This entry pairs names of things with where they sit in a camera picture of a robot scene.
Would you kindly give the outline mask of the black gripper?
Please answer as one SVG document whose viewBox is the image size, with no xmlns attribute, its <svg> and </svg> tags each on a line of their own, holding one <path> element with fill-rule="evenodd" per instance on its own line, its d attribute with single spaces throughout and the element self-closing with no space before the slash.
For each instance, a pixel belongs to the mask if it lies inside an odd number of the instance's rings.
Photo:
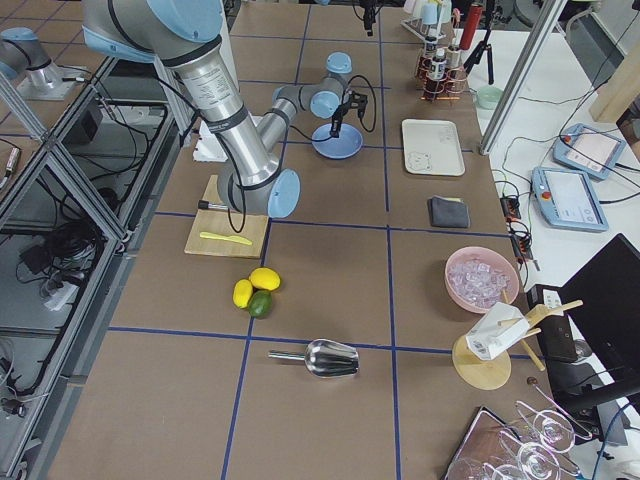
<svg viewBox="0 0 640 480">
<path fill-rule="evenodd" d="M 350 91 L 347 99 L 339 105 L 335 111 L 335 117 L 331 120 L 330 137 L 338 138 L 340 136 L 343 118 L 350 110 L 356 110 L 358 119 L 363 120 L 367 105 L 368 96 L 366 94 Z"/>
</svg>

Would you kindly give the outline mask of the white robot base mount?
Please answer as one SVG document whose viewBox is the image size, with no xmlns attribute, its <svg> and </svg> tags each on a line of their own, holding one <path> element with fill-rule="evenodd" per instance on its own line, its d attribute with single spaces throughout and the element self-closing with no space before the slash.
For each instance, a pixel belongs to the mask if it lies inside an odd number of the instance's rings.
<svg viewBox="0 0 640 480">
<path fill-rule="evenodd" d="M 193 151 L 193 159 L 196 162 L 224 163 L 227 161 L 227 155 L 222 146 L 215 135 L 209 131 L 204 120 L 198 127 L 198 141 Z"/>
</svg>

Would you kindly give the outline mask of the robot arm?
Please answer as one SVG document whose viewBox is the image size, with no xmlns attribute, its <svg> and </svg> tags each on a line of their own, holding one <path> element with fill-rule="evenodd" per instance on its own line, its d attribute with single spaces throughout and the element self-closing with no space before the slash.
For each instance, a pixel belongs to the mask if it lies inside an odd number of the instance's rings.
<svg viewBox="0 0 640 480">
<path fill-rule="evenodd" d="M 1 32 L 1 72 L 10 81 L 21 78 L 17 90 L 27 100 L 62 101 L 76 84 L 75 74 L 58 66 L 27 27 Z"/>
<path fill-rule="evenodd" d="M 182 80 L 227 157 L 217 181 L 222 202 L 240 213 L 285 218 L 298 204 L 301 182 L 273 146 L 301 112 L 331 120 L 330 135 L 336 137 L 343 115 L 351 108 L 365 113 L 368 100 L 349 87 L 350 57 L 335 52 L 319 83 L 280 88 L 272 108 L 253 122 L 221 55 L 224 27 L 218 1 L 105 0 L 83 6 L 89 48 L 132 62 L 159 60 Z"/>
</svg>

